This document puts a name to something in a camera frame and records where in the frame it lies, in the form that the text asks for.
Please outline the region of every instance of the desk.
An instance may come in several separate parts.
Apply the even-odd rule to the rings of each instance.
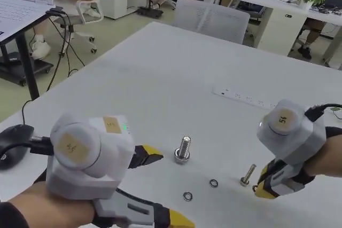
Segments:
[[[47,14],[43,15],[36,21],[33,21],[31,24],[27,25],[25,28],[0,41],[1,52],[3,55],[0,63],[0,78],[20,84],[22,86],[26,85],[27,83],[32,100],[39,97],[35,74],[49,72],[53,65],[42,60],[34,61],[30,57],[25,38],[25,32],[46,20],[48,17],[49,15]],[[12,40],[15,40],[17,43],[21,65],[11,63],[9,60],[5,45]]]
[[[287,56],[307,18],[307,11],[280,0],[240,1],[268,7],[256,34],[254,47]]]
[[[149,54],[168,42],[181,54]],[[63,112],[125,114],[136,143],[150,144],[165,157],[128,170],[120,188],[180,211],[196,228],[335,228],[342,179],[317,177],[305,190],[275,201],[258,199],[251,187],[240,186],[252,163],[259,173],[272,159],[256,137],[267,111],[214,95],[212,89],[223,83],[265,100],[286,97],[311,105],[338,102],[341,79],[336,70],[154,22],[27,105],[25,116],[37,135],[48,136]],[[324,118],[327,125],[340,124],[332,114]],[[0,130],[20,122],[18,112],[0,123]],[[191,158],[179,166],[173,151],[184,135],[193,140]],[[0,173],[1,199],[24,190],[45,167],[46,157],[26,155]],[[210,179],[218,188],[210,187]],[[251,183],[257,179],[254,174]],[[186,191],[193,201],[183,200]]]

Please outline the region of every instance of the laptop keyboard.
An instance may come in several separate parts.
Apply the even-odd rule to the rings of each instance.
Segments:
[[[0,1],[0,18],[22,21],[25,17],[31,16],[37,11],[39,11],[39,9],[31,6]]]

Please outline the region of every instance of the power strip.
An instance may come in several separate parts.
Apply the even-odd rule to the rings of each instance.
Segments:
[[[225,87],[214,87],[212,93],[217,96],[225,97],[234,101],[245,103],[254,107],[271,110],[276,107],[277,104],[269,103],[267,101],[256,99],[252,96],[243,95],[239,92],[233,92]]]

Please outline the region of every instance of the hand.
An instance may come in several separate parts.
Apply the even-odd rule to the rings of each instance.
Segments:
[[[50,194],[39,182],[9,201],[24,216],[29,227],[77,228],[90,224],[95,210],[90,201],[67,200]]]
[[[304,169],[310,176],[342,177],[342,135],[327,139],[320,151],[309,159]]]

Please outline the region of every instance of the washer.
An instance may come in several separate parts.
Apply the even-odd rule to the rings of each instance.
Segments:
[[[219,182],[215,179],[211,179],[209,183],[212,188],[217,188],[219,186]]]
[[[183,199],[185,201],[192,201],[192,193],[191,192],[184,192],[183,193]]]

